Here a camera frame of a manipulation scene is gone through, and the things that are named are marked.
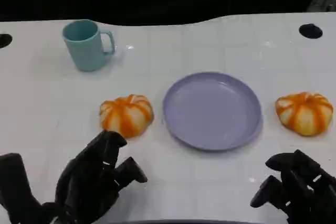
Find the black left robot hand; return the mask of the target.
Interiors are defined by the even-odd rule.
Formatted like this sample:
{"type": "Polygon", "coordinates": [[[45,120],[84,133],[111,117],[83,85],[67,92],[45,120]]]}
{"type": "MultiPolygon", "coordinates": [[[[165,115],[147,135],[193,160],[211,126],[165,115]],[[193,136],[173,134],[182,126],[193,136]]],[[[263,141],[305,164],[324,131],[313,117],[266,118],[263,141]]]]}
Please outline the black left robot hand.
{"type": "Polygon", "coordinates": [[[132,157],[116,164],[126,144],[119,133],[102,131],[67,164],[57,182],[55,203],[68,223],[95,222],[116,203],[123,188],[148,181],[132,157]]]}

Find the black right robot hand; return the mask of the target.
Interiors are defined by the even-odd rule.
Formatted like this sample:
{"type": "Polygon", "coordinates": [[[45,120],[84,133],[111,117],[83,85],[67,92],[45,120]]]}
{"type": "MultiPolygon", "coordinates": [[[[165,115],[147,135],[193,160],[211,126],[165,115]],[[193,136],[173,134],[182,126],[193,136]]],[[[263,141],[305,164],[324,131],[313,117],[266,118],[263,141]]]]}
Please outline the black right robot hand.
{"type": "Polygon", "coordinates": [[[335,177],[300,150],[273,155],[266,166],[280,172],[259,187],[250,206],[270,203],[287,215],[287,223],[335,223],[335,177]]]}

